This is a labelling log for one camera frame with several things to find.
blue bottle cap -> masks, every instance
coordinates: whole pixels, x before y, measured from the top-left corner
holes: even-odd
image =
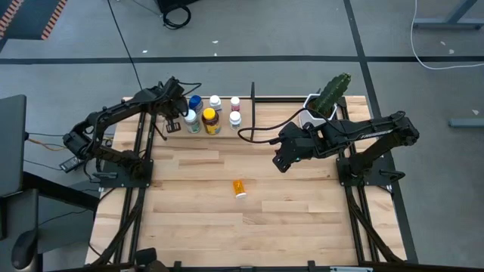
[[[195,109],[195,107],[197,107],[197,105],[202,101],[202,98],[198,95],[194,95],[190,98],[190,100],[188,101],[188,107],[190,109]]]

cactus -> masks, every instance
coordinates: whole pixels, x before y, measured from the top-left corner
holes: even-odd
[[[320,114],[327,116],[331,107],[343,96],[343,93],[348,89],[351,82],[351,75],[342,73],[339,76],[331,79],[324,87],[323,92],[309,104],[312,110],[318,111]]]

white bottle cap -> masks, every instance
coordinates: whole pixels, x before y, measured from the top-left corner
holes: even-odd
[[[188,115],[185,117],[186,122],[193,122],[197,118],[197,114],[194,110],[188,110]]]
[[[221,102],[220,102],[220,98],[219,98],[218,95],[212,95],[210,97],[210,106],[216,105],[216,104],[219,104],[219,103],[221,103]]]
[[[244,199],[247,197],[247,193],[239,193],[235,196],[236,199]]]
[[[230,113],[230,123],[237,125],[240,123],[240,113],[238,111],[233,111]]]
[[[230,99],[230,104],[234,105],[234,106],[238,106],[240,104],[240,99],[239,97],[233,97]]]

floor mat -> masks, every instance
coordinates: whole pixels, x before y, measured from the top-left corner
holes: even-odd
[[[12,0],[0,20],[0,31],[9,39],[48,39],[66,3],[67,0]]]

gray floor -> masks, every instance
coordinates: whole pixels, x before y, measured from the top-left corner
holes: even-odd
[[[151,0],[139,1],[156,8]],[[130,0],[112,3],[133,57],[356,55],[340,0],[201,0],[191,5],[192,23],[178,31],[163,28],[158,16]],[[456,3],[420,0],[418,14],[443,16]],[[411,56],[413,0],[352,0],[352,6],[367,56]],[[484,1],[468,16],[484,17]],[[414,42],[421,55],[484,55],[484,30],[419,29]],[[0,58],[85,57],[126,57],[105,0],[69,0],[48,41],[9,40],[0,53]],[[144,87],[176,76],[202,82],[200,94],[222,95],[248,94],[252,81],[258,94],[308,94],[347,72],[353,75],[347,94],[366,95],[358,63],[136,66]],[[425,70],[416,63],[369,63],[369,67],[382,114],[404,110],[421,133],[415,146],[393,152],[397,169],[407,173],[401,185],[419,261],[484,267],[480,211],[484,130],[447,126],[448,118],[474,117],[473,110],[480,112],[477,117],[484,113],[484,67],[446,71]],[[137,89],[129,64],[0,65],[0,97],[28,97],[27,131],[63,134],[92,110],[116,103]],[[59,138],[40,140],[61,142]],[[26,144],[25,156],[57,165],[70,154]],[[64,175],[29,164],[26,169],[61,184],[85,180],[77,172]],[[87,232],[91,227],[89,221],[79,225]],[[45,269],[78,267],[86,251],[86,243],[77,243],[49,252]]]

